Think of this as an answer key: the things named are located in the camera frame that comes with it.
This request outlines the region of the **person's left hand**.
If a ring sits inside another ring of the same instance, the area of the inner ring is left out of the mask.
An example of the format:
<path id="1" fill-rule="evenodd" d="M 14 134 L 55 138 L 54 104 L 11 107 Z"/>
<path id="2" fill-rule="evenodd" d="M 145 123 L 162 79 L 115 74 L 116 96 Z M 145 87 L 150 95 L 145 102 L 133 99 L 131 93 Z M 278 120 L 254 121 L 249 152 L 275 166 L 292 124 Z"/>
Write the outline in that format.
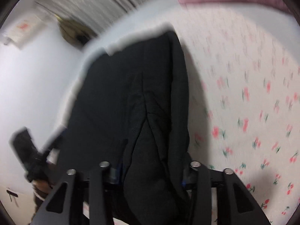
<path id="1" fill-rule="evenodd" d="M 33 180 L 32 182 L 34 195 L 44 201 L 47 196 L 52 192 L 54 186 L 48 181 L 44 180 Z"/>

